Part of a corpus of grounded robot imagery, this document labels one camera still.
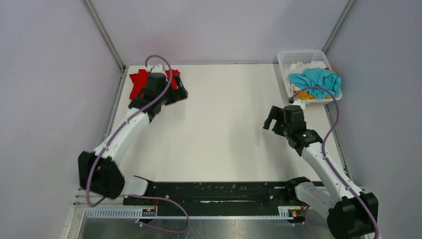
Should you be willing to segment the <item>red t-shirt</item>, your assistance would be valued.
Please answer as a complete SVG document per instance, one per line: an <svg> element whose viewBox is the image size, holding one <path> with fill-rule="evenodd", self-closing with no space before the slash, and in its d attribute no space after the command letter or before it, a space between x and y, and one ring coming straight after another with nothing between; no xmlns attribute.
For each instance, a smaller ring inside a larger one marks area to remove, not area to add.
<svg viewBox="0 0 422 239"><path fill-rule="evenodd" d="M176 76L180 76L180 71L179 70L172 70L172 88L173 90L178 89L178 85L176 83ZM140 92L141 89L146 87L146 83L147 83L147 77L149 75L149 72L147 72L145 69L139 69L138 73L134 73L134 74L130 74L129 77L133 83L133 87L132 87L132 91L129 95L129 99L133 100L135 99L135 97L138 95L138 93Z"/></svg>

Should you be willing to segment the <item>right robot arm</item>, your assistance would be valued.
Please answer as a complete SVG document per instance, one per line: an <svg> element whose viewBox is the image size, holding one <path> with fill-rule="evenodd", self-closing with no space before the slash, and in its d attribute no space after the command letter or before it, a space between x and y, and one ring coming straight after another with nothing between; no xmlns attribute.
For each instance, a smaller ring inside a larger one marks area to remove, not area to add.
<svg viewBox="0 0 422 239"><path fill-rule="evenodd" d="M306 178L292 180L292 188L285 192L288 203L300 202L313 208L324 219L336 239L354 239L369 234L380 237L377 224L378 199L364 192L331 159L325 149L325 141L319 134L307 128L304 112L300 106L284 108L272 106L263 128L283 136L288 145L315 171L326 193L311 185Z"/></svg>

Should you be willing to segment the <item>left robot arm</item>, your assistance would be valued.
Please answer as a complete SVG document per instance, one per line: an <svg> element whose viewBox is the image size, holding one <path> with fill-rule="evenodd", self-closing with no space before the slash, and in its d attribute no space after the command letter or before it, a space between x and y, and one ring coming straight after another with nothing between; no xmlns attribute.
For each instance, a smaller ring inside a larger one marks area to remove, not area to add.
<svg viewBox="0 0 422 239"><path fill-rule="evenodd" d="M131 74L134 86L128 110L118 126L92 152L83 151L78 157L80 187L86 191L115 199L135 195L144 205L154 200L148 181L136 176L125 177L119 165L127 150L142 130L149 126L163 106L185 100L188 91L178 70L149 73L139 70Z"/></svg>

